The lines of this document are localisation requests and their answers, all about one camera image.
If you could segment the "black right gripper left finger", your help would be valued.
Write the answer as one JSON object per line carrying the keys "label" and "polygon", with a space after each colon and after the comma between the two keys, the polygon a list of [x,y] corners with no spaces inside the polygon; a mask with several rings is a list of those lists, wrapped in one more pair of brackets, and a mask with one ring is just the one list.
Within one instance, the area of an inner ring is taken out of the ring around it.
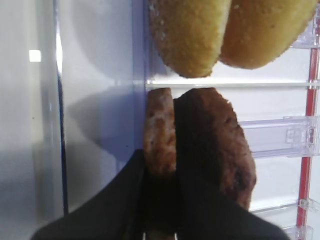
{"label": "black right gripper left finger", "polygon": [[97,195],[68,215],[37,230],[33,240],[142,240],[141,199],[144,152],[134,151],[125,167]]}

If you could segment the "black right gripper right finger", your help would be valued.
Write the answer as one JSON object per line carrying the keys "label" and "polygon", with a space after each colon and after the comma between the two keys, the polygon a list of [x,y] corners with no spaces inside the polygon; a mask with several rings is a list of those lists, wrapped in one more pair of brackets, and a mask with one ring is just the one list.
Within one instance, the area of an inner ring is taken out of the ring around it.
{"label": "black right gripper right finger", "polygon": [[184,240],[286,240],[277,226],[249,213],[222,193],[184,149],[181,116],[174,101],[177,133],[177,172],[183,193]]}

